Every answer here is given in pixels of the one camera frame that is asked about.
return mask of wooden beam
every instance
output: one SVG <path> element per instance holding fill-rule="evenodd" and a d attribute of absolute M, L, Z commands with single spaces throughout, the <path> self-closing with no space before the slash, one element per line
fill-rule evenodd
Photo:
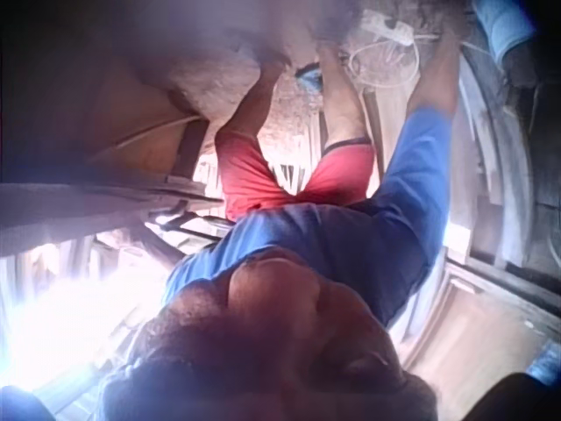
<path fill-rule="evenodd" d="M 309 164 L 313 171 L 322 159 L 322 117 L 320 112 L 312 114 L 309 121 Z"/>
<path fill-rule="evenodd" d="M 183 137 L 177 151 L 177 159 L 172 168 L 172 175 L 193 180 L 195 174 L 196 163 L 199 160 L 204 135 L 209 129 L 210 121 L 200 119 L 192 121 L 185 127 Z"/>
<path fill-rule="evenodd" d="M 8 343 L 14 329 L 15 309 L 18 301 L 16 256 L 0 259 L 0 357 L 8 356 Z"/>
<path fill-rule="evenodd" d="M 209 208 L 220 199 L 160 187 L 0 184 L 0 257 L 146 221 L 152 212 L 173 208 Z"/>
<path fill-rule="evenodd" d="M 470 131 L 465 106 L 460 103 L 452 120 L 450 213 L 444 232 L 444 245 L 464 264 L 470 255 L 477 220 L 479 177 L 477 146 Z"/>
<path fill-rule="evenodd" d="M 382 138 L 382 123 L 380 121 L 380 110 L 376 92 L 365 92 L 363 95 L 366 112 L 366 124 L 370 132 L 370 139 L 376 148 L 376 161 L 378 167 L 378 179 L 381 181 L 385 173 L 386 162 L 384 160 L 384 141 Z"/>
<path fill-rule="evenodd" d="M 479 83 L 464 55 L 460 58 L 460 93 L 464 106 L 472 119 L 472 128 L 477 135 L 485 166 L 489 201 L 503 204 L 503 186 L 491 116 Z"/>
<path fill-rule="evenodd" d="M 406 355 L 401 365 L 404 369 L 411 369 L 418 359 L 419 355 L 424 351 L 425 347 L 429 344 L 435 332 L 437 332 L 438 327 L 442 322 L 442 316 L 445 315 L 444 310 L 447 305 L 450 304 L 450 296 L 453 291 L 451 286 L 450 274 L 448 272 L 443 273 L 443 279 L 438 287 L 437 295 L 433 301 L 430 308 L 430 313 L 427 316 L 427 321 L 421 330 L 421 333 L 414 339 L 413 343 L 410 345 L 410 352 Z"/>
<path fill-rule="evenodd" d="M 466 82 L 464 76 L 470 72 L 464 73 L 464 69 L 468 69 L 477 81 L 473 84 L 476 89 L 471 90 L 466 83 L 465 91 L 470 94 L 469 103 L 474 117 L 478 116 L 478 112 L 473 108 L 472 94 L 480 91 L 480 98 L 485 102 L 484 112 L 479 114 L 485 116 L 481 128 L 487 128 L 489 135 L 494 136 L 494 142 L 487 142 L 494 145 L 488 152 L 496 153 L 500 177 L 496 181 L 501 180 L 502 186 L 503 227 L 496 263 L 504 265 L 508 262 L 523 267 L 534 224 L 534 188 L 526 133 L 517 116 L 504 112 L 504 77 L 493 60 L 470 49 L 464 52 L 464 56 L 460 62 L 460 77 L 462 82 Z M 486 158 L 485 161 L 486 172 L 489 172 Z"/>

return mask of person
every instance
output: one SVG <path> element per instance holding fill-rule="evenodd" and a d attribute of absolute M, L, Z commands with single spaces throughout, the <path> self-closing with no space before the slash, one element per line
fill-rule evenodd
<path fill-rule="evenodd" d="M 329 140 L 306 188 L 281 189 L 259 149 L 284 65 L 260 76 L 216 136 L 228 218 L 185 257 L 138 237 L 173 268 L 159 315 L 103 385 L 100 418 L 436 418 L 387 334 L 439 253 L 449 200 L 460 40 L 445 25 L 408 101 L 394 156 L 366 198 L 375 151 L 339 48 L 318 41 Z"/>

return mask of blue t-shirt sleeve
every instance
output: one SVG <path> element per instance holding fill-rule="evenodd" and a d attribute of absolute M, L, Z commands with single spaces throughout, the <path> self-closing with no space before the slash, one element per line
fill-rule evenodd
<path fill-rule="evenodd" d="M 405 122 L 382 183 L 370 199 L 415 235 L 432 262 L 449 210 L 451 119 L 423 108 Z"/>

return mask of wooden plank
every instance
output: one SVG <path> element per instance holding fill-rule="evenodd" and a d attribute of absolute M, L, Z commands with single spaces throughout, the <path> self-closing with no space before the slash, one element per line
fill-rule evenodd
<path fill-rule="evenodd" d="M 94 238 L 95 235 L 88 235 L 60 243 L 60 278 L 79 280 L 88 276 Z"/>
<path fill-rule="evenodd" d="M 534 224 L 534 192 L 526 134 L 520 119 L 504 110 L 504 78 L 493 61 L 469 49 L 464 55 L 472 63 L 471 69 L 485 99 L 502 180 L 504 218 L 496 262 L 522 267 Z"/>
<path fill-rule="evenodd" d="M 460 57 L 460 93 L 465 109 L 471 116 L 472 127 L 477 134 L 485 166 L 489 199 L 492 204 L 502 204 L 502 178 L 491 117 L 481 88 L 463 54 Z"/>
<path fill-rule="evenodd" d="M 20 253 L 16 255 L 16 282 L 20 291 L 22 303 L 29 303 L 35 299 L 36 290 L 34 279 L 39 274 L 34 274 L 32 253 Z"/>
<path fill-rule="evenodd" d="M 0 203 L 11 204 L 0 207 L 0 256 L 146 221 L 179 200 L 191 210 L 222 203 L 165 189 L 0 184 Z"/>
<path fill-rule="evenodd" d="M 479 196 L 478 218 L 473 230 L 472 257 L 493 261 L 499 252 L 502 232 L 502 206 L 489 202 L 487 196 Z"/>
<path fill-rule="evenodd" d="M 284 190 L 288 190 L 289 182 L 287 177 L 284 175 L 284 172 L 282 171 L 282 165 L 273 164 L 273 173 L 279 186 Z"/>
<path fill-rule="evenodd" d="M 309 167 L 315 168 L 322 159 L 321 114 L 315 112 L 309 122 Z"/>
<path fill-rule="evenodd" d="M 84 146 L 90 159 L 118 168 L 137 168 L 169 174 L 174 166 L 188 118 L 173 106 L 166 91 L 142 83 L 120 58 L 110 57 L 97 98 L 84 125 Z M 161 125 L 166 128 L 149 130 Z M 123 139 L 133 143 L 114 147 Z"/>
<path fill-rule="evenodd" d="M 196 120 L 185 127 L 179 149 L 177 151 L 177 159 L 172 168 L 172 175 L 193 179 L 195 174 L 196 163 L 199 160 L 202 142 L 204 136 L 209 129 L 210 121 L 207 119 Z"/>
<path fill-rule="evenodd" d="M 410 370 L 416 363 L 416 360 L 423 354 L 426 346 L 432 339 L 435 331 L 438 329 L 442 321 L 442 315 L 449 303 L 450 294 L 453 288 L 450 285 L 450 274 L 444 273 L 442 283 L 437 292 L 434 305 L 430 308 L 430 314 L 427 317 L 427 323 L 415 341 L 410 346 L 409 353 L 401 361 L 404 369 Z"/>
<path fill-rule="evenodd" d="M 16 256 L 0 259 L 0 358 L 8 357 L 9 338 L 14 329 L 15 309 L 18 306 Z"/>
<path fill-rule="evenodd" d="M 290 193 L 296 195 L 299 191 L 300 183 L 300 166 L 298 164 L 294 165 L 294 172 L 292 173 L 292 180 L 290 184 Z"/>
<path fill-rule="evenodd" d="M 3 25 L 3 181 L 83 156 L 84 126 L 109 70 L 104 50 L 39 7 Z"/>
<path fill-rule="evenodd" d="M 394 154 L 401 128 L 405 123 L 408 100 L 418 80 L 417 76 L 399 88 L 376 90 L 382 131 L 384 171 Z"/>
<path fill-rule="evenodd" d="M 548 83 L 536 89 L 529 142 L 536 202 L 558 209 L 561 208 L 559 98 L 561 84 Z"/>
<path fill-rule="evenodd" d="M 548 275 L 561 287 L 561 210 L 536 203 L 536 222 L 524 267 Z"/>
<path fill-rule="evenodd" d="M 477 148 L 469 125 L 465 107 L 460 104 L 452 121 L 451 201 L 444 244 L 455 252 L 462 263 L 469 255 L 472 245 L 479 194 Z"/>
<path fill-rule="evenodd" d="M 53 414 L 58 414 L 100 381 L 100 372 L 91 364 L 78 365 L 58 376 L 33 394 Z"/>
<path fill-rule="evenodd" d="M 323 150 L 325 149 L 325 145 L 329 140 L 330 134 L 327 132 L 327 121 L 325 120 L 325 113 L 323 111 L 319 111 L 319 147 L 320 147 L 320 157 L 323 156 Z"/>

